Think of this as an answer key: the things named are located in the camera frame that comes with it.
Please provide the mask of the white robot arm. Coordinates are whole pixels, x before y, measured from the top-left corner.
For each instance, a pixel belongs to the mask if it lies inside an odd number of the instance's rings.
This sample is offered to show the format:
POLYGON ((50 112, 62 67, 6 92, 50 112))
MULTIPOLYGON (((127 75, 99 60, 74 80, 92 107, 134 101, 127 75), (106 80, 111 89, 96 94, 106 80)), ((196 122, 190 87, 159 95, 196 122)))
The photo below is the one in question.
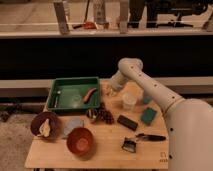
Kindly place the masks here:
POLYGON ((213 107, 185 99, 142 71, 138 58, 122 58, 109 83, 121 91, 129 80, 160 107, 169 135, 168 171, 213 171, 213 107))

